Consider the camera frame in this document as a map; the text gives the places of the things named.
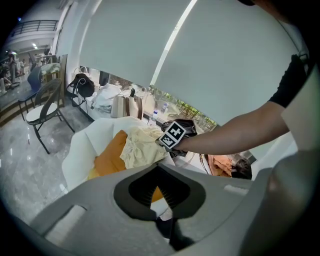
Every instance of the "black handbag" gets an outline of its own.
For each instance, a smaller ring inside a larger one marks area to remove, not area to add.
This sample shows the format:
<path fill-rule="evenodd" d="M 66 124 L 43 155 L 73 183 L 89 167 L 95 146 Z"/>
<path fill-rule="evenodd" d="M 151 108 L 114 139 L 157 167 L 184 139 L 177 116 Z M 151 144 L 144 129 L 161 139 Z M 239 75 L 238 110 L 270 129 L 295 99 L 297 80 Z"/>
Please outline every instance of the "black handbag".
<path fill-rule="evenodd" d="M 67 86 L 73 88 L 72 93 L 67 91 L 67 94 L 71 98 L 72 106 L 78 107 L 86 101 L 87 97 L 91 97 L 95 92 L 95 84 L 84 73 L 78 73 L 75 75 L 74 80 Z M 78 98 L 78 94 L 83 97 L 82 102 L 75 104 L 73 98 Z"/>

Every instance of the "white roller blind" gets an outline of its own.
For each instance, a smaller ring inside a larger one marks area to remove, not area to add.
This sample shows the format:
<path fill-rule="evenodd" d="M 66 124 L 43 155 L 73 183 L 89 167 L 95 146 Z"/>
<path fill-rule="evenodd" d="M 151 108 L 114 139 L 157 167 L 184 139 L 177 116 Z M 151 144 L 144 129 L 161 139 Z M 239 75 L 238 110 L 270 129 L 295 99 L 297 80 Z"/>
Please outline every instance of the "white roller blind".
<path fill-rule="evenodd" d="M 190 0 L 102 0 L 92 16 L 80 65 L 148 87 Z"/>
<path fill-rule="evenodd" d="M 155 86 L 223 125 L 268 101 L 292 54 L 297 50 L 285 30 L 259 7 L 198 0 Z M 270 146 L 253 154 L 259 158 Z"/>

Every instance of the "white chair cushion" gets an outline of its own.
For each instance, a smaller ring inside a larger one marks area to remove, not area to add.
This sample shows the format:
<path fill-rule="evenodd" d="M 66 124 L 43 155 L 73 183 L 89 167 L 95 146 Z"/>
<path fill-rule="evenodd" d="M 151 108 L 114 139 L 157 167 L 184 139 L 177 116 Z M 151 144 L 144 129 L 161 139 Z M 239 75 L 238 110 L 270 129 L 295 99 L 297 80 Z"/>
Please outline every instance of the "white chair cushion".
<path fill-rule="evenodd" d="M 42 110 L 42 108 L 44 107 L 44 105 L 38 106 L 34 109 L 32 109 L 28 114 L 26 114 L 26 120 L 28 122 L 33 122 L 36 121 L 40 118 L 40 112 Z M 50 115 L 52 112 L 54 112 L 56 109 L 58 108 L 56 103 L 51 103 L 48 112 L 46 113 L 46 115 Z"/>

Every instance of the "human arm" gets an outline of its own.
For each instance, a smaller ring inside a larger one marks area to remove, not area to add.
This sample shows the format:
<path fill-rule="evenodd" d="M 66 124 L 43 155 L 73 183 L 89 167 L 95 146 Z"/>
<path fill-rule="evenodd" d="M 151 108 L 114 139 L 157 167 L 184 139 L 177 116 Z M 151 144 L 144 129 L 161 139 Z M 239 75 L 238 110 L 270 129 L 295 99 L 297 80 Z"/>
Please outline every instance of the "human arm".
<path fill-rule="evenodd" d="M 229 155 L 252 149 L 289 131 L 281 117 L 284 109 L 277 103 L 267 102 L 213 131 L 183 139 L 175 149 L 209 155 Z"/>
<path fill-rule="evenodd" d="M 285 71 L 277 92 L 260 108 L 239 115 L 211 132 L 187 138 L 175 149 L 210 155 L 229 155 L 270 142 L 288 132 L 282 111 L 306 81 L 304 65 L 297 55 Z"/>

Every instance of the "white handbag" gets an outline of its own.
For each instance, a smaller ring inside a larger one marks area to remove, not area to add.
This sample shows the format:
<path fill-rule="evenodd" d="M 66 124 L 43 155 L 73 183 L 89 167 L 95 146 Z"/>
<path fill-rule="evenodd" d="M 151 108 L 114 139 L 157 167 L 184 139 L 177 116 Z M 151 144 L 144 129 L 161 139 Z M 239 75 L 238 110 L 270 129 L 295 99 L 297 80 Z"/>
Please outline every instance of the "white handbag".
<path fill-rule="evenodd" d="M 135 89 L 131 89 L 129 97 L 114 97 L 111 108 L 112 118 L 135 117 L 142 120 L 143 101 L 140 97 L 135 96 L 135 92 Z"/>

